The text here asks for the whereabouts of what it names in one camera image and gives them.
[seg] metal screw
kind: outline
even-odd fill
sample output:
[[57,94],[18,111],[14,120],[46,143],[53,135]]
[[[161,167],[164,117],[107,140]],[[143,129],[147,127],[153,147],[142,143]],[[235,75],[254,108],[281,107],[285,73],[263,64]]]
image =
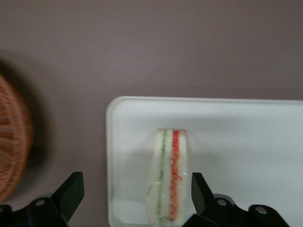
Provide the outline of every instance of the metal screw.
[[226,202],[225,200],[222,200],[222,199],[218,200],[217,203],[218,203],[220,206],[223,206],[223,207],[225,207],[225,206],[227,205],[227,202]]
[[256,207],[256,211],[260,214],[267,214],[267,210],[264,207]]
[[38,207],[38,206],[41,206],[41,205],[43,205],[45,203],[45,201],[44,200],[39,200],[38,202],[36,202],[36,206]]

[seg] brown wicker basket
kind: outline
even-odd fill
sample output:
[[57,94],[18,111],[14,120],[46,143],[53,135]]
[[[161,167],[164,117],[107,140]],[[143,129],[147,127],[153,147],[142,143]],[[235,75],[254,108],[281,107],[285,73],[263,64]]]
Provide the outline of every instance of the brown wicker basket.
[[0,203],[21,179],[32,137],[33,125],[23,98],[0,75]]

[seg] plastic-wrapped sandwich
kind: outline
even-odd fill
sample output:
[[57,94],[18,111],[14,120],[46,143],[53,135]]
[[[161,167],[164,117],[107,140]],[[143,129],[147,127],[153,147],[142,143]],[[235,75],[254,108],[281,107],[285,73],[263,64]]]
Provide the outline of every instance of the plastic-wrapped sandwich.
[[146,198],[152,226],[178,227],[184,223],[186,188],[186,131],[158,130]]

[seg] black robotic claw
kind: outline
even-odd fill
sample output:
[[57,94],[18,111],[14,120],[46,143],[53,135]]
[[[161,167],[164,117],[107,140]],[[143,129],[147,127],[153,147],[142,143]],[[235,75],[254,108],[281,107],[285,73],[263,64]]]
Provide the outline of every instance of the black robotic claw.
[[226,196],[215,197],[201,173],[193,173],[191,197],[196,209],[183,227],[289,227],[274,209],[252,205],[248,211]]
[[83,197],[83,173],[74,172],[50,198],[36,199],[15,212],[9,205],[0,205],[0,226],[68,227]]

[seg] white plastic tray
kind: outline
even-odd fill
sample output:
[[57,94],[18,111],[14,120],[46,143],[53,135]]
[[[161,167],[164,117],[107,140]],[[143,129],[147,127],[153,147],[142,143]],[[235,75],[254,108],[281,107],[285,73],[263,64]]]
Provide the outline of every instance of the white plastic tray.
[[[213,193],[276,209],[303,226],[303,102],[119,97],[107,109],[108,218],[112,227],[148,226],[145,194],[155,134],[187,130],[189,174]],[[190,185],[186,217],[195,209]]]

